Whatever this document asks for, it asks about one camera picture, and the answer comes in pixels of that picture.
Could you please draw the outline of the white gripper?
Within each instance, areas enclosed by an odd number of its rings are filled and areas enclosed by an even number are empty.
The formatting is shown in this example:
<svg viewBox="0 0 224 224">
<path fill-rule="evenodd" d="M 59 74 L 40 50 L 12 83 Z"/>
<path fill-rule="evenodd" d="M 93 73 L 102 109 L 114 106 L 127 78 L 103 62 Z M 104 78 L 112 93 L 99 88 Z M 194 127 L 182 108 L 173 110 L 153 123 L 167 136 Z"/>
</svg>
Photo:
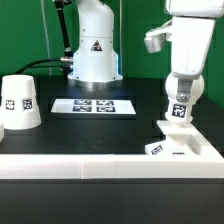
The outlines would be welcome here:
<svg viewBox="0 0 224 224">
<path fill-rule="evenodd" d="M 192 80 L 198 79 L 203 71 L 214 26 L 215 20 L 210 18 L 172 18 L 171 72 L 180 78 L 178 102 L 190 100 Z"/>
</svg>

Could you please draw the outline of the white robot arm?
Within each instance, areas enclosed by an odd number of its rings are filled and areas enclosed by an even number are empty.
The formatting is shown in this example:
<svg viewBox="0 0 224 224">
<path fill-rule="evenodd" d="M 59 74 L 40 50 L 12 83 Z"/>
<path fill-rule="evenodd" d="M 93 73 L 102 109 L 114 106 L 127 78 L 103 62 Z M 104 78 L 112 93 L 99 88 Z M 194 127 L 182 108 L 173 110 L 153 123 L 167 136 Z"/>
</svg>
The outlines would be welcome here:
<svg viewBox="0 0 224 224">
<path fill-rule="evenodd" d="M 118 56 L 113 49 L 114 14 L 100 0 L 52 0 L 58 12 L 65 55 L 73 70 L 68 78 L 82 84 L 112 83 L 118 74 Z M 63 8 L 75 2 L 79 15 L 79 48 L 70 48 Z M 169 92 L 175 100 L 188 103 L 193 85 L 201 77 L 215 22 L 224 16 L 224 0 L 166 0 L 166 12 L 172 16 L 162 26 L 146 33 L 144 43 L 150 53 L 172 43 L 171 76 L 177 88 Z"/>
</svg>

